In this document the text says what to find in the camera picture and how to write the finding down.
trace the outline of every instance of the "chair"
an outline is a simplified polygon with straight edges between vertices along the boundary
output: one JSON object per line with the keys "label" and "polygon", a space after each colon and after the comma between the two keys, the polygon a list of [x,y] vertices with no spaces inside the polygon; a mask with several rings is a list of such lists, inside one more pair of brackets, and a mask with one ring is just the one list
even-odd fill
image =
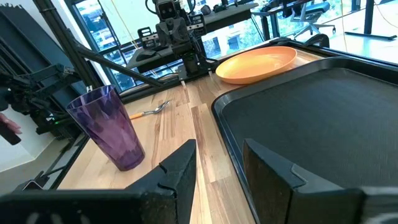
{"label": "chair", "polygon": [[329,10],[330,4],[326,1],[318,4],[314,4],[313,2],[314,1],[312,1],[312,4],[309,6],[307,6],[307,4],[303,4],[301,13],[299,15],[296,14],[296,10],[293,10],[293,16],[290,20],[291,22],[308,22],[307,26],[301,28],[299,32],[294,35],[294,39],[308,30],[310,31],[311,35],[313,32],[320,34],[319,28],[321,27],[333,27],[333,33],[336,32],[335,25],[315,24],[319,17]]}

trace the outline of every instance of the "orange plate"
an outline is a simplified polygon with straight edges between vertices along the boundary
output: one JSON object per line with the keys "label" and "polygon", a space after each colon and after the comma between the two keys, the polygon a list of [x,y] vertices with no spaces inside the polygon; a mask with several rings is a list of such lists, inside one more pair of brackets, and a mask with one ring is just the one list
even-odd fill
{"label": "orange plate", "polygon": [[290,68],[297,51],[291,47],[264,47],[232,57],[216,69],[217,75],[232,84],[249,84]]}

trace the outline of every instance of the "cup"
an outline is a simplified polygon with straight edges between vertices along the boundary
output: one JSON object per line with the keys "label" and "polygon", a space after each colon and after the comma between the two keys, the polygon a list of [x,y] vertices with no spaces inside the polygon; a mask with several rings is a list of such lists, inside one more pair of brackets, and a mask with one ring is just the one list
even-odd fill
{"label": "cup", "polygon": [[79,96],[67,111],[120,171],[132,169],[144,159],[144,150],[114,85]]}

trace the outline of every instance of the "wood grain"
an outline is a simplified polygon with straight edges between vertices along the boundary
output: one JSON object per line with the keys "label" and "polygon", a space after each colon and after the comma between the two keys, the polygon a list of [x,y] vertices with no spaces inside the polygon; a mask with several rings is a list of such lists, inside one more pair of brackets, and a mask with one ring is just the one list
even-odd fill
{"label": "wood grain", "polygon": [[[298,51],[293,67],[320,57]],[[129,115],[170,104],[159,114],[132,120],[145,150],[135,169],[120,172],[89,140],[59,189],[123,189],[147,174],[188,139],[197,140],[197,181],[191,223],[254,223],[210,106],[221,94],[240,87],[215,74],[126,105]]]}

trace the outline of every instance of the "white floor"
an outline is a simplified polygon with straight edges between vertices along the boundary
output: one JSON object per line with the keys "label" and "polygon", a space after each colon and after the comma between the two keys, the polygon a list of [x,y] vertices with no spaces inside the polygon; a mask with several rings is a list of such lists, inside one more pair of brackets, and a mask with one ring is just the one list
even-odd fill
{"label": "white floor", "polygon": [[[383,16],[398,27],[398,0],[379,6]],[[366,57],[398,63],[398,38],[395,40],[384,40],[355,35],[343,35],[344,30],[350,32],[362,32],[364,27],[365,10],[347,15],[344,18],[328,22],[336,26],[336,33],[333,34],[331,27],[321,28],[320,32],[330,38],[330,48],[340,51],[347,51],[352,54],[363,55]],[[398,35],[398,28],[388,24],[376,6],[373,13],[374,35]],[[297,37],[298,41],[306,41],[311,37],[310,32]]]}

